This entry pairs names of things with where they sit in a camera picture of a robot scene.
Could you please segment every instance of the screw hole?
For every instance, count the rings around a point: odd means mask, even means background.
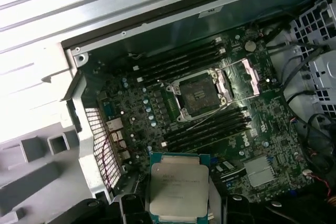
[[[95,207],[95,206],[97,206],[98,204],[99,204],[98,201],[91,201],[91,202],[88,203],[88,206],[89,206],[89,207]]]

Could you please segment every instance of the cpu socket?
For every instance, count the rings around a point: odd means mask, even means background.
[[[180,109],[178,122],[197,120],[232,101],[232,93],[220,69],[207,69],[180,78],[166,87]]]

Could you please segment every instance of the cpu processor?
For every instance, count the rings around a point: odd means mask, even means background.
[[[208,155],[152,153],[149,212],[155,222],[207,223],[208,166]]]
[[[220,69],[208,69],[180,78],[166,90],[174,93],[180,108],[178,122],[199,119],[232,101],[228,82]]]

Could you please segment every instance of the motherboard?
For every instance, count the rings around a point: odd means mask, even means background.
[[[251,202],[311,183],[261,37],[236,28],[109,76],[97,101],[123,171],[147,174],[151,152],[199,153],[215,183]]]

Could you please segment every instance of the red wire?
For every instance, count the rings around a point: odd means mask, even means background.
[[[328,197],[330,197],[330,195],[331,195],[331,188],[329,186],[329,183],[326,180],[324,180],[324,179],[322,179],[322,178],[320,178],[320,177],[318,177],[316,175],[309,174],[309,176],[312,177],[312,178],[317,179],[318,181],[323,182],[325,184],[325,186],[327,187],[327,189],[328,189]]]
[[[104,153],[104,149],[105,149],[105,145],[108,143],[109,141],[109,136],[112,134],[112,133],[115,133],[115,131],[111,131],[107,137],[105,138],[104,140],[104,144],[103,144],[103,148],[102,148],[102,162],[103,162],[103,167],[104,167],[104,170],[105,170],[105,175],[106,175],[106,179],[107,179],[107,186],[110,187],[111,186],[111,183],[110,183],[110,179],[109,179],[109,176],[107,174],[107,167],[106,167],[106,164],[105,164],[105,153]]]

